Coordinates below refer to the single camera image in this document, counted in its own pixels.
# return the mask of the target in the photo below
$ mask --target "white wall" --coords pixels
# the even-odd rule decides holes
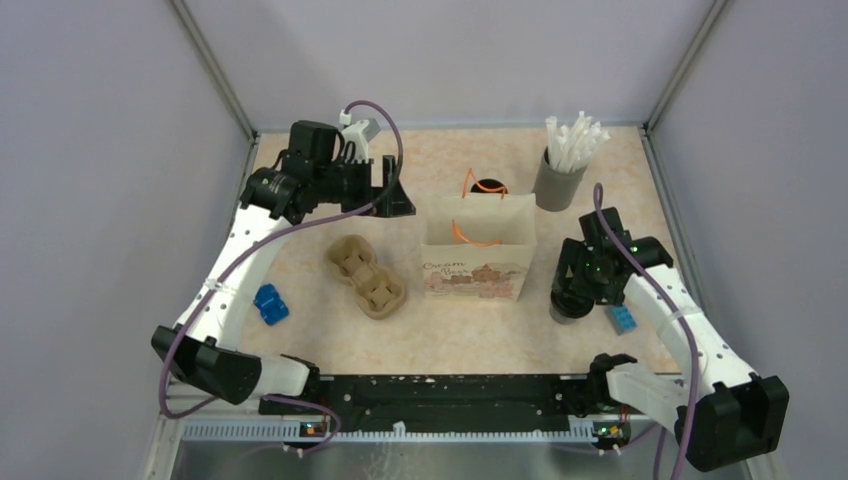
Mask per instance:
[[[246,141],[163,0],[0,2],[0,477],[138,478]]]
[[[709,0],[188,0],[254,127],[383,104],[404,126],[642,122]]]
[[[735,2],[658,134],[711,318],[789,387],[798,478],[845,476],[846,52],[844,0]]]

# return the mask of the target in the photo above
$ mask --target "printed illustration on bag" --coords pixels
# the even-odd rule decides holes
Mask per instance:
[[[425,263],[432,270],[424,287],[437,295],[510,298],[516,284],[521,284],[527,269],[515,263],[487,263],[469,269],[465,263]]]

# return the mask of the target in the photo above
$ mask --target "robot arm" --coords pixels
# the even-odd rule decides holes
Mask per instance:
[[[259,168],[247,181],[240,197],[227,242],[208,279],[173,328],[160,326],[151,344],[163,360],[198,304],[210,290],[214,302],[197,313],[185,337],[176,348],[171,373],[192,385],[232,404],[252,394],[278,393],[300,396],[318,376],[318,368],[288,356],[257,357],[237,351],[252,295],[259,289],[271,263],[286,237],[275,240],[247,257],[233,270],[225,284],[217,283],[222,272],[256,242],[269,234],[299,224],[319,203],[338,203],[343,212],[361,209],[381,194],[395,176],[394,157],[383,157],[383,186],[371,186],[367,142],[379,127],[363,120],[339,132],[317,122],[299,121],[291,129],[288,149],[280,152],[271,168]],[[350,157],[334,157],[341,138],[343,151]],[[415,207],[397,183],[388,198],[364,215],[396,217],[412,215]]]
[[[761,378],[739,358],[689,296],[674,268],[658,265],[647,272],[668,288],[679,312],[671,312],[653,287],[632,275],[624,288],[630,303],[645,313],[657,335],[686,374],[686,384],[698,389],[692,436],[686,457],[709,471],[774,451],[789,403],[789,391],[776,377]],[[677,321],[684,315],[698,345],[700,380],[692,385],[691,355]],[[688,392],[662,379],[645,365],[627,363],[606,374],[610,397],[644,412],[674,432],[680,442]]]
[[[671,256],[654,238],[631,239],[615,208],[603,210],[612,231],[679,308],[672,312],[606,236],[597,214],[580,218],[585,240],[563,242],[551,291],[557,313],[585,316],[595,304],[631,307],[651,321],[657,335],[697,389],[686,457],[709,471],[777,448],[789,392],[776,376],[761,378],[730,348],[689,295]],[[691,352],[679,318],[686,319],[698,348],[699,381],[692,385]],[[681,441],[688,389],[654,374],[628,355],[596,357],[589,379],[597,400],[626,404],[645,413]]]

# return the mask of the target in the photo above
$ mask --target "cardboard egg carton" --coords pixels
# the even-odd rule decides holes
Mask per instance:
[[[353,287],[359,308],[382,320],[406,302],[406,283],[388,267],[377,265],[377,253],[359,235],[342,237],[324,255],[333,276]]]

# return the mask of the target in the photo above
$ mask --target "metal floor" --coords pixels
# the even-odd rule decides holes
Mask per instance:
[[[334,443],[298,459],[254,442],[183,441],[172,480],[548,480],[650,479],[657,435],[620,457],[579,455],[545,443]],[[661,478],[668,478],[677,445],[667,440]],[[704,474],[687,464],[684,479],[747,479],[743,464]]]

